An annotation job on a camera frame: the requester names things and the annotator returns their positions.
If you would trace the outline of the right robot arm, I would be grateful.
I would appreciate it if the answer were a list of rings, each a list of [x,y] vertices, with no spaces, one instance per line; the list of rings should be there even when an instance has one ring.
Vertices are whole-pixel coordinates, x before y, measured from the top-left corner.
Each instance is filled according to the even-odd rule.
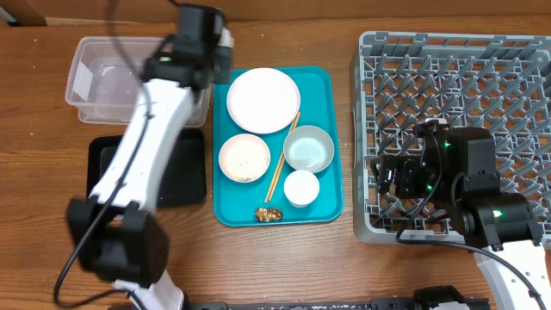
[[[417,125],[414,132],[424,143],[420,154],[385,154],[371,161],[377,190],[421,201],[408,216],[407,228],[431,204],[445,211],[464,240],[404,238],[398,231],[396,241],[472,252],[498,307],[548,309],[543,229],[524,195],[501,190],[490,132],[437,121]]]

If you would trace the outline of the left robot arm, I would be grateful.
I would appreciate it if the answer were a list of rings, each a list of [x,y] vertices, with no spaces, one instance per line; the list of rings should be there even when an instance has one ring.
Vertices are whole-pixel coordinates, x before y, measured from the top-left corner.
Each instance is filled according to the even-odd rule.
[[[183,309],[186,294],[166,269],[169,239],[155,219],[158,192],[176,140],[213,84],[226,84],[233,38],[220,9],[179,3],[177,31],[142,66],[133,115],[108,168],[66,220],[79,263],[137,309]]]

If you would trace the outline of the small white bowl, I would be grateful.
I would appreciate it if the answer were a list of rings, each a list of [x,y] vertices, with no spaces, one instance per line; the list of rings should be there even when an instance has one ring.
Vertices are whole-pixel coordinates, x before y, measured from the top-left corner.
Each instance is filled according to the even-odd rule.
[[[262,177],[270,161],[267,144],[249,133],[232,136],[219,151],[220,169],[226,177],[238,183],[251,183]]]

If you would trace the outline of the white cup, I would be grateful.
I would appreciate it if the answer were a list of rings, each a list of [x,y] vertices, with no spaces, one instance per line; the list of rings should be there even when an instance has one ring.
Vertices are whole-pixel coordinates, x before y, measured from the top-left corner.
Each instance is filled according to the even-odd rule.
[[[284,195],[296,208],[305,208],[316,200],[320,185],[318,178],[308,170],[295,170],[284,182]]]

